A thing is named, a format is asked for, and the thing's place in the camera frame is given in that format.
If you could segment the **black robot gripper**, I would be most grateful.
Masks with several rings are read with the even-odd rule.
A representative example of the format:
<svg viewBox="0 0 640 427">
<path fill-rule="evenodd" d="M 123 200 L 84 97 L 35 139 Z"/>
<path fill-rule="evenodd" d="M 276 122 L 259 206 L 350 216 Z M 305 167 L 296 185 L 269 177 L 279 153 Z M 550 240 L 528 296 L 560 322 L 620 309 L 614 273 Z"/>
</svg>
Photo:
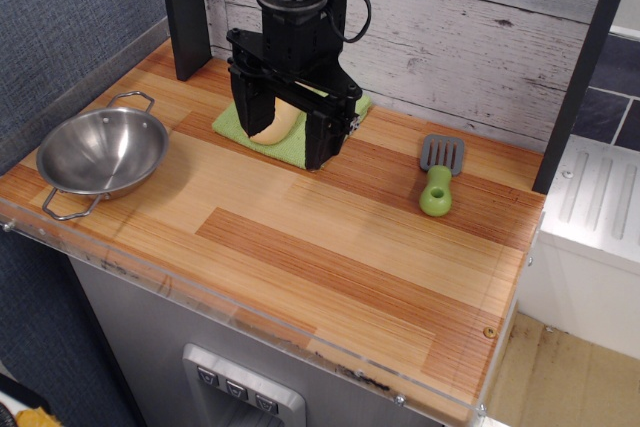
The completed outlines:
<svg viewBox="0 0 640 427">
<path fill-rule="evenodd" d="M 362 89 L 339 63 L 342 42 L 329 20 L 302 25 L 267 20 L 263 31 L 233 28 L 231 90 L 240 125 L 253 137 L 274 120 L 274 95 L 308 114 L 305 169 L 339 154 L 356 117 Z"/>
</svg>

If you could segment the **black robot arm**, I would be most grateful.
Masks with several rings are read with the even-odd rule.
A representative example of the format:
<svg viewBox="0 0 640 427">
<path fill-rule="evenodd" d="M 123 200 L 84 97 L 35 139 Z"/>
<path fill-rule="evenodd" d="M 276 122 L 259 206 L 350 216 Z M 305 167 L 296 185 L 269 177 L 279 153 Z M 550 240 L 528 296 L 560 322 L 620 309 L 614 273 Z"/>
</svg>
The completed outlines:
<svg viewBox="0 0 640 427">
<path fill-rule="evenodd" d="M 277 101 L 306 115 L 305 168 L 339 154 L 357 124 L 362 90 L 341 67 L 347 0 L 257 0 L 262 29 L 233 28 L 231 89 L 242 129 L 255 136 L 273 123 Z"/>
</svg>

